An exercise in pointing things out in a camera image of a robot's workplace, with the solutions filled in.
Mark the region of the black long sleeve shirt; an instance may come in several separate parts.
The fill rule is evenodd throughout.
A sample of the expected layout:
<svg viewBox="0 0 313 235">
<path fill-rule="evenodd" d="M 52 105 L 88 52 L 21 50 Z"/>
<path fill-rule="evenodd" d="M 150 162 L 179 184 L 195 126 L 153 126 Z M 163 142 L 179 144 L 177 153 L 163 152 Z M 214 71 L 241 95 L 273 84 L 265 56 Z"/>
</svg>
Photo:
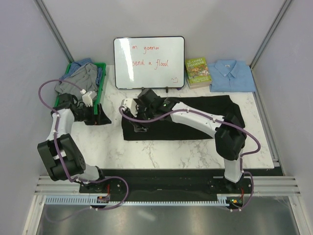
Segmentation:
<svg viewBox="0 0 313 235">
<path fill-rule="evenodd" d="M 234 122 L 245 128 L 239 105 L 228 95 L 178 97 L 176 111 L 164 120 L 149 124 L 146 133 L 136 133 L 133 125 L 122 118 L 123 138 L 126 141 L 185 141 L 214 138 L 223 125 L 218 121 Z"/>
</svg>

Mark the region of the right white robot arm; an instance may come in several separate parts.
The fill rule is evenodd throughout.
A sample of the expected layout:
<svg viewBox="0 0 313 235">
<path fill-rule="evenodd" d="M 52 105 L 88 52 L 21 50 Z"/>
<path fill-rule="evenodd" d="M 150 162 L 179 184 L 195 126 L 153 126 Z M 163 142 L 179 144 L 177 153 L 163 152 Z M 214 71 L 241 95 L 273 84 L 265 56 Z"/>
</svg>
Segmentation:
<svg viewBox="0 0 313 235">
<path fill-rule="evenodd" d="M 138 101 L 126 99 L 123 106 L 130 109 L 131 116 L 138 120 L 150 120 L 161 117 L 172 123 L 183 124 L 201 131 L 215 140 L 217 153 L 224 159 L 224 187 L 234 193 L 242 186 L 240 154 L 245 146 L 246 134 L 241 130 L 224 124 L 240 127 L 238 119 L 229 114 L 219 116 L 197 110 L 174 98 L 161 98 L 152 89 L 144 89 Z"/>
</svg>

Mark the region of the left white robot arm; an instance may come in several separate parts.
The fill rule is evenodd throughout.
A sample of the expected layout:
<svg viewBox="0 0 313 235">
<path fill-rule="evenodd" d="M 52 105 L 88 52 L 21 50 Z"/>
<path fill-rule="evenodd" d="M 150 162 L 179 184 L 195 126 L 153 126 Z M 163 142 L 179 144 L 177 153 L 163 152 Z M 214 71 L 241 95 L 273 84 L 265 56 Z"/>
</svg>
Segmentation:
<svg viewBox="0 0 313 235">
<path fill-rule="evenodd" d="M 51 112 L 51 132 L 46 141 L 37 145 L 48 175 L 53 181 L 71 179 L 90 182 L 90 187 L 96 192 L 105 191 L 108 184 L 99 167 L 85 162 L 71 136 L 74 122 L 83 122 L 89 126 L 111 124 L 101 103 L 95 102 L 93 106 L 87 106 L 74 95 L 61 94 L 53 109 L 55 112 Z"/>
</svg>

